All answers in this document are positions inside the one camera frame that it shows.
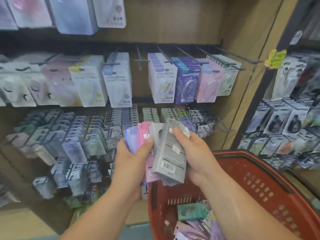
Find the hand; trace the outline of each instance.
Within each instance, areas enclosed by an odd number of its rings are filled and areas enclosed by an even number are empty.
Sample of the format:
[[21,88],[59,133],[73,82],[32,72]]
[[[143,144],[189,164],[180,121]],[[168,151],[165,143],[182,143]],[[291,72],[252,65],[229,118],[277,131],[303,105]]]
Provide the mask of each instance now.
[[141,196],[140,184],[146,171],[146,160],[153,147],[153,138],[150,137],[135,154],[127,149],[124,139],[117,146],[114,174],[111,187],[121,190],[128,198],[138,200]]
[[210,180],[210,175],[215,173],[215,169],[220,168],[220,165],[206,142],[196,133],[190,132],[190,139],[188,139],[176,127],[173,130],[173,134],[186,151],[186,159],[191,166],[188,171],[190,180],[203,190],[206,181]]

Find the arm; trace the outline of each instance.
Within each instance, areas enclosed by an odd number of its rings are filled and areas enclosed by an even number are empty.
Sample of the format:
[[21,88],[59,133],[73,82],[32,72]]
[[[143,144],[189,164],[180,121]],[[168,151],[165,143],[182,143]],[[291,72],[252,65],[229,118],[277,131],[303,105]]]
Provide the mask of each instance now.
[[110,188],[59,240],[118,239],[134,202],[140,198],[140,183],[152,146],[150,138],[132,154],[123,139],[118,143]]
[[190,180],[200,187],[228,240],[298,240],[237,184],[218,164],[195,133],[190,140],[178,129],[174,135],[186,150]]

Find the red plastic basket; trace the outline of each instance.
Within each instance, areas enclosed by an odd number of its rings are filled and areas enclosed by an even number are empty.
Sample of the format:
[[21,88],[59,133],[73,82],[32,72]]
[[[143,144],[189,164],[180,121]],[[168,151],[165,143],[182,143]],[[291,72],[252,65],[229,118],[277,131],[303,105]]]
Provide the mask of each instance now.
[[[214,156],[229,176],[289,230],[304,240],[320,240],[319,216],[298,190],[269,165],[240,150],[218,152]],[[173,187],[154,182],[148,197],[154,240],[173,239],[178,204],[203,199],[200,188],[187,177],[184,184]]]

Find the left hand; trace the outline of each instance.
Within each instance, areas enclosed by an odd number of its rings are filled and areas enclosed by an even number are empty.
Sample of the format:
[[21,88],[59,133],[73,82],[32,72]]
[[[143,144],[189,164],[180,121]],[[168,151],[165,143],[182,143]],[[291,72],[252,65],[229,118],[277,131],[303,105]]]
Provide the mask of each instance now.
[[150,137],[135,154],[127,149],[124,139],[117,147],[114,174],[111,187],[121,190],[128,198],[138,200],[141,196],[140,184],[146,171],[146,160],[153,147],[153,138]]

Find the teal package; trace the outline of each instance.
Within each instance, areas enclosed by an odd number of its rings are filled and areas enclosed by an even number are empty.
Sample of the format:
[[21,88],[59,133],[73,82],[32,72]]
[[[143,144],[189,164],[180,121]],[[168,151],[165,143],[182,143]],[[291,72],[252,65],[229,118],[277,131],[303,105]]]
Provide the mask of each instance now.
[[207,207],[202,203],[178,205],[179,221],[200,221],[208,215]]

